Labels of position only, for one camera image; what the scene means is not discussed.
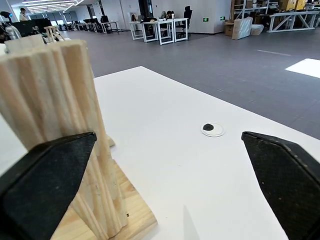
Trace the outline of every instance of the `wooden sticks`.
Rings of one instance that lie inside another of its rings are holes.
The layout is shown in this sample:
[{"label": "wooden sticks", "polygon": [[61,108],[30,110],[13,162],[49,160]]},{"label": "wooden sticks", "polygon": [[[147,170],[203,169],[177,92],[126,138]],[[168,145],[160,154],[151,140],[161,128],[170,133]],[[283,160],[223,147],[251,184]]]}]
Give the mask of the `wooden sticks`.
[{"label": "wooden sticks", "polygon": [[0,111],[23,145],[93,131],[97,142],[72,208],[99,240],[127,224],[84,41],[0,58]]}]

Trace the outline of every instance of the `black office chair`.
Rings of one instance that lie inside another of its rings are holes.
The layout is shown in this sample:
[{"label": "black office chair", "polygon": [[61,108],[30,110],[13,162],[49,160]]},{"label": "black office chair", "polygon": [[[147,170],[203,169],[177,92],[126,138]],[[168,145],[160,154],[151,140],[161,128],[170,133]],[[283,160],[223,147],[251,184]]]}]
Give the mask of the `black office chair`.
[{"label": "black office chair", "polygon": [[183,38],[184,35],[186,35],[186,28],[189,29],[190,19],[191,19],[191,16],[192,16],[192,11],[193,11],[193,10],[190,9],[190,6],[186,6],[186,7],[184,8],[183,17],[184,17],[185,19],[188,19],[188,20],[187,20],[187,26],[186,26],[185,24],[180,24],[180,23],[179,23],[179,25],[175,26],[175,28],[181,28],[181,29],[182,29],[182,32],[178,34],[178,37],[180,37],[180,38]]}]

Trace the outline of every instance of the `white tabletop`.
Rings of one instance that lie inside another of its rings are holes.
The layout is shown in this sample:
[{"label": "white tabletop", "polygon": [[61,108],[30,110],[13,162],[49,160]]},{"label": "white tabletop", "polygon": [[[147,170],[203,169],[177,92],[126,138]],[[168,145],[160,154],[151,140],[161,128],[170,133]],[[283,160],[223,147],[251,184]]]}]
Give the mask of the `white tabletop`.
[{"label": "white tabletop", "polygon": [[[300,144],[320,159],[320,141],[137,67],[95,79],[112,157],[158,220],[152,240],[287,240],[264,198],[243,131]],[[220,123],[219,138],[201,127]],[[0,170],[26,150],[0,119]]]},{"label": "white tabletop", "polygon": [[108,21],[108,22],[102,22],[101,24],[116,24],[118,21]]}]

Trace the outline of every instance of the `sunlight patch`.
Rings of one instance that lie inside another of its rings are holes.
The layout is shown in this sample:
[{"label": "sunlight patch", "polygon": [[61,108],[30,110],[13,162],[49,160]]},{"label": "sunlight patch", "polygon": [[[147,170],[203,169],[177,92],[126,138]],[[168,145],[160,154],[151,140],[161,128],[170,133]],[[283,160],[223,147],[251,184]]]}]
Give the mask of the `sunlight patch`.
[{"label": "sunlight patch", "polygon": [[306,58],[305,60],[287,67],[285,70],[320,79],[320,60]]}]

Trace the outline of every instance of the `gray carpet floor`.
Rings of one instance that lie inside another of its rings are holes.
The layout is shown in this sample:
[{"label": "gray carpet floor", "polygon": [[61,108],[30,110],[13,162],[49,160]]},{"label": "gray carpet floor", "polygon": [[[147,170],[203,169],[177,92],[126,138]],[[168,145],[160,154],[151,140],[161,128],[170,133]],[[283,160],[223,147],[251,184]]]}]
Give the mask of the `gray carpet floor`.
[{"label": "gray carpet floor", "polygon": [[320,139],[320,78],[285,70],[307,58],[320,60],[320,29],[241,40],[192,34],[162,46],[133,41],[130,32],[65,34],[87,41],[96,77],[144,66]]}]

